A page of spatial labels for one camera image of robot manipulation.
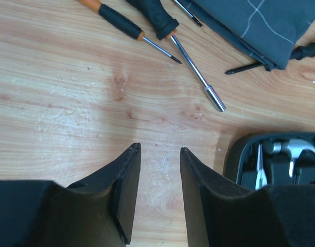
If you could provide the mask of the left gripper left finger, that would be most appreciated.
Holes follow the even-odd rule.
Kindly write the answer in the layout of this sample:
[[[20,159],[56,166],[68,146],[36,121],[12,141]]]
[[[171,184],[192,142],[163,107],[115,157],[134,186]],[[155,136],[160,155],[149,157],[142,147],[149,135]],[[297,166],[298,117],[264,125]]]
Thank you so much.
[[[0,246],[126,246],[131,242],[141,145],[63,187],[0,180]]]

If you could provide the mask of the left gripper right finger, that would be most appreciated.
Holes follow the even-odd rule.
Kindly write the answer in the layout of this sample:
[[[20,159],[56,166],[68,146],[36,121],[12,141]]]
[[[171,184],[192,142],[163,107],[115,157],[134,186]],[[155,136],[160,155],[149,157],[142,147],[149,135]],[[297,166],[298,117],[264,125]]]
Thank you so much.
[[[315,185],[249,190],[180,151],[189,246],[315,246]]]

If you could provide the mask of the orange handled pliers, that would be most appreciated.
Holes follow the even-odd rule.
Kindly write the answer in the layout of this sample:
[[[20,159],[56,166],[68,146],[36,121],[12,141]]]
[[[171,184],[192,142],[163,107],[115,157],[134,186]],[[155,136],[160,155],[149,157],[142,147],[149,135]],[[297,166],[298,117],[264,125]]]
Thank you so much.
[[[264,171],[263,149],[262,149],[261,144],[258,144],[256,171],[257,171],[257,176],[256,176],[256,182],[255,182],[255,189],[259,190],[260,188],[268,184],[266,173]]]

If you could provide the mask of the black plastic tool case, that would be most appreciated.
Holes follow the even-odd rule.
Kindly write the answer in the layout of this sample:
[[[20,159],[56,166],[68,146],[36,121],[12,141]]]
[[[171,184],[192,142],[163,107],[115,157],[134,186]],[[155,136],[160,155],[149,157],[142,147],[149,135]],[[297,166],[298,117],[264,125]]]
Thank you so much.
[[[288,156],[284,153],[269,155],[265,151],[271,142],[293,138],[306,140],[315,146],[315,132],[272,132],[241,137],[227,152],[223,175],[243,187],[255,189],[257,150],[261,144],[267,185],[315,185],[315,155],[312,152],[302,152],[295,161],[294,174],[290,178]]]

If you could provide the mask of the claw hammer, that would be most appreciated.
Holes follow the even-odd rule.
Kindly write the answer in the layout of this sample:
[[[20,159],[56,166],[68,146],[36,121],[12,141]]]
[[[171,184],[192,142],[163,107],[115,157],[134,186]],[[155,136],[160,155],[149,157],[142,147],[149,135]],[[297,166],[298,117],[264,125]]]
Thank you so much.
[[[303,139],[293,138],[283,142],[271,142],[270,147],[265,147],[267,154],[284,153],[290,159],[289,162],[289,177],[294,174],[295,161],[300,157],[303,151],[310,151],[315,155],[315,146]]]

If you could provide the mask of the black handled nut driver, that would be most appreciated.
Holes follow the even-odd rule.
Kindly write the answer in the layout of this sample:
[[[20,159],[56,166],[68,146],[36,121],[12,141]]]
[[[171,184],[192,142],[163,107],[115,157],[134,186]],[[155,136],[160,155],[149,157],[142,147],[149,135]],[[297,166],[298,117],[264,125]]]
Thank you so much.
[[[136,8],[151,24],[155,30],[156,37],[159,40],[167,39],[170,40],[176,48],[179,50],[181,55],[186,60],[189,67],[192,69],[198,80],[201,82],[203,89],[214,104],[219,112],[224,112],[226,106],[215,92],[215,90],[208,84],[199,69],[196,67],[193,60],[190,58],[180,41],[176,37],[177,27],[179,22],[174,19],[163,7],[160,0],[133,0],[127,1],[128,4]]]

